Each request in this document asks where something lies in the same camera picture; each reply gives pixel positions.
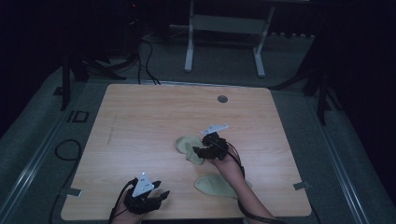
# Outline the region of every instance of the light wood surface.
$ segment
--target light wood surface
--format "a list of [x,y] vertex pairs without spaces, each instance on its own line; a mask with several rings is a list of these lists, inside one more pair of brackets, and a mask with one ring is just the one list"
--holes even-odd
[[[220,103],[218,96],[228,97]],[[259,88],[113,84],[99,109],[72,188],[65,220],[108,219],[122,187],[145,172],[170,190],[160,210],[145,219],[242,217],[235,199],[205,195],[194,188],[202,175],[215,174],[205,161],[195,165],[177,151],[180,136],[200,135],[210,124],[238,150],[246,179],[277,217],[311,212],[271,92]]]

